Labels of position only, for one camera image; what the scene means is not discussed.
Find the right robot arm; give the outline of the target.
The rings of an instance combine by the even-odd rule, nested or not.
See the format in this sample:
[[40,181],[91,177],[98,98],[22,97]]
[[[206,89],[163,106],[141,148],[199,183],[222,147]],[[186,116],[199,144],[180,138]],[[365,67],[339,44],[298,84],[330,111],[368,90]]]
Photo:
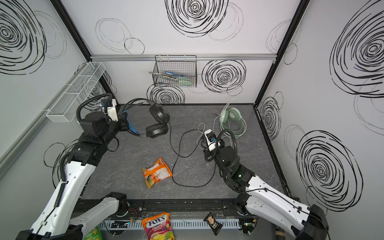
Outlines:
[[331,238],[323,209],[286,196],[240,163],[237,142],[230,130],[216,135],[209,129],[203,137],[206,161],[215,162],[224,183],[239,194],[236,208],[240,214],[262,217],[296,240]]

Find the black gaming headphones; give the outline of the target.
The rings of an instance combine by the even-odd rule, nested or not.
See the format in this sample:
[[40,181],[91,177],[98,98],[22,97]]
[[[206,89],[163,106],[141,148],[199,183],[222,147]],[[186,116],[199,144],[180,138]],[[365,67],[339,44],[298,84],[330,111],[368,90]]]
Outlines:
[[[132,112],[137,113],[135,108],[143,104],[149,105],[149,112],[147,116],[144,116],[143,113],[139,113],[138,117],[134,117],[134,120],[136,120],[137,123],[139,120],[144,122],[141,124],[142,129],[138,130],[135,128],[132,121],[129,120],[129,117],[133,116]],[[154,139],[166,135],[169,131],[168,123],[171,119],[170,113],[161,104],[158,104],[153,100],[145,98],[132,99],[120,108],[119,113],[126,116],[127,131],[135,137]]]

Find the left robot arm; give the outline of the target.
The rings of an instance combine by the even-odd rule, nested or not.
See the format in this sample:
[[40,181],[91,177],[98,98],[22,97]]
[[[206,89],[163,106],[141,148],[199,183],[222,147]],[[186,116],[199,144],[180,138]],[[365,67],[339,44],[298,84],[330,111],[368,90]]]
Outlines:
[[112,94],[101,94],[81,103],[76,117],[84,132],[72,150],[59,163],[60,181],[45,209],[29,230],[19,232],[18,240],[82,240],[107,217],[125,215],[129,210],[126,194],[112,192],[94,207],[72,218],[79,197],[99,165],[108,145],[126,123],[126,116],[107,115]]

